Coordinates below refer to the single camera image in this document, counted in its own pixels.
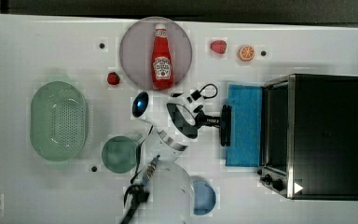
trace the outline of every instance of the pink plate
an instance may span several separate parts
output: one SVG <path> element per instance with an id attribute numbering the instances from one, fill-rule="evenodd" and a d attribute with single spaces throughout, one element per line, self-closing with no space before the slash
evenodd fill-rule
<path id="1" fill-rule="evenodd" d="M 156 90 L 151 77 L 151 57 L 158 23 L 167 27 L 175 83 L 183 79 L 191 65 L 190 40 L 176 22 L 162 17 L 148 17 L 136 22 L 121 40 L 120 62 L 130 80 L 144 90 Z"/>

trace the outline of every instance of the ketchup label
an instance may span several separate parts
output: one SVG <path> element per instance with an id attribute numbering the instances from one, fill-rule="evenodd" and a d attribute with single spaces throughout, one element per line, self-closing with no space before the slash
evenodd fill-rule
<path id="1" fill-rule="evenodd" d="M 153 62 L 153 67 L 156 73 L 156 79 L 170 79 L 172 67 L 168 58 L 157 57 Z"/>
<path id="2" fill-rule="evenodd" d="M 156 30 L 156 36 L 167 38 L 167 31 L 165 31 L 165 30 Z"/>

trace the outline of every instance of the orange fruit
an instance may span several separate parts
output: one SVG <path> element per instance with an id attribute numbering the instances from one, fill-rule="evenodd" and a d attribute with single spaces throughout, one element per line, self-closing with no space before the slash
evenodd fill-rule
<path id="1" fill-rule="evenodd" d="M 255 56 L 255 50 L 251 46 L 241 46 L 238 50 L 238 58 L 242 61 L 251 61 Z"/>

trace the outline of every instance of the green colander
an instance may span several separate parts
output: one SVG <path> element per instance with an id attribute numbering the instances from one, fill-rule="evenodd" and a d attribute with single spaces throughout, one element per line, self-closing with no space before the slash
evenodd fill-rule
<path id="1" fill-rule="evenodd" d="M 48 161 L 66 161 L 84 146 L 88 107 L 72 85 L 53 81 L 41 87 L 31 102 L 31 143 Z"/>

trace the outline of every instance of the toaster oven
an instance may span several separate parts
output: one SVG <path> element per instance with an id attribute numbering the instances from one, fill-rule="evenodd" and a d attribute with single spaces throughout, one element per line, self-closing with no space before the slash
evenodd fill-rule
<path id="1" fill-rule="evenodd" d="M 358 201 L 358 77 L 267 82 L 261 126 L 263 186 L 288 199 Z"/>

